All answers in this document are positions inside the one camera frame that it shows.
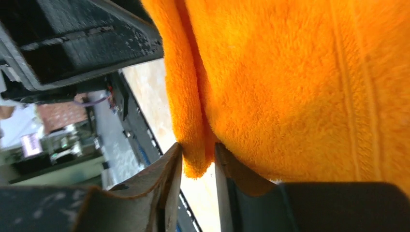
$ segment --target orange towel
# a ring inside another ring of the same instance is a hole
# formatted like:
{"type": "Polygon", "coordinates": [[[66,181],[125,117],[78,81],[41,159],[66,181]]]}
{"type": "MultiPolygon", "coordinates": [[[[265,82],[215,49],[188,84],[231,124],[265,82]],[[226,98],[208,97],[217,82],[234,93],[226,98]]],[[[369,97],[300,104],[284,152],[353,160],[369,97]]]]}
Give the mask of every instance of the orange towel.
{"type": "Polygon", "coordinates": [[[187,176],[219,139],[266,178],[410,194],[409,0],[142,2],[163,37],[187,176]]]}

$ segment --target tiled floor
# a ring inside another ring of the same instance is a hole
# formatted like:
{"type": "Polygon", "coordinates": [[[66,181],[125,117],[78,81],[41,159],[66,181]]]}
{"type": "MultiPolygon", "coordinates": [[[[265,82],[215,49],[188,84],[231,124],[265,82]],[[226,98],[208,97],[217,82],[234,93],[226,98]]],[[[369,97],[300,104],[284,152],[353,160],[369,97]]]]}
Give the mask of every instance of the tiled floor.
{"type": "MultiPolygon", "coordinates": [[[[171,114],[165,90],[163,60],[128,67],[124,69],[124,73],[161,149],[167,151],[176,140],[172,132],[171,114]]],[[[214,166],[212,165],[208,172],[197,180],[183,176],[181,188],[203,231],[219,232],[214,166]]]]}

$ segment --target white surface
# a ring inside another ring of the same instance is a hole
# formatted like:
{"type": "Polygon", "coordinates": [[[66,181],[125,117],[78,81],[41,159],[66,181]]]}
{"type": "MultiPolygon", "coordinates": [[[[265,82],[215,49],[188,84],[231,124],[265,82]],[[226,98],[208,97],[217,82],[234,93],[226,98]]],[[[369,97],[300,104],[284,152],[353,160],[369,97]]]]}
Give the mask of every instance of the white surface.
{"type": "Polygon", "coordinates": [[[18,106],[10,118],[0,121],[4,133],[1,147],[19,144],[23,135],[37,133],[41,129],[42,125],[36,119],[34,108],[34,105],[28,105],[26,108],[18,106]]]}

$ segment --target black plastic panel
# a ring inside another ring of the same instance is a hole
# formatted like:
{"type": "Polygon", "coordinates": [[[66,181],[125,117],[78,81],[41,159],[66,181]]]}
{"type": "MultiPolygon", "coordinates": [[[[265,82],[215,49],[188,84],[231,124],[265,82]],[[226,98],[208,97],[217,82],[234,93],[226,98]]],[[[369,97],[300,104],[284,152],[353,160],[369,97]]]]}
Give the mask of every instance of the black plastic panel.
{"type": "Polygon", "coordinates": [[[161,37],[141,3],[118,3],[127,10],[106,0],[5,0],[0,52],[29,90],[161,58],[161,37]]]}

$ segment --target fleece texture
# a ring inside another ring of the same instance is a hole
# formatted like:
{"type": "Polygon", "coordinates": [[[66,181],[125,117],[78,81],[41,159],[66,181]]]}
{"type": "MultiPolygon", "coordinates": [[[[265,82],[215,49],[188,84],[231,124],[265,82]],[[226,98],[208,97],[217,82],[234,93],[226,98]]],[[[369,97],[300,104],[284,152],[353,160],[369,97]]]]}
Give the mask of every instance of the fleece texture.
{"type": "Polygon", "coordinates": [[[142,0],[165,52],[185,174],[221,141],[285,181],[410,194],[409,0],[142,0]]]}

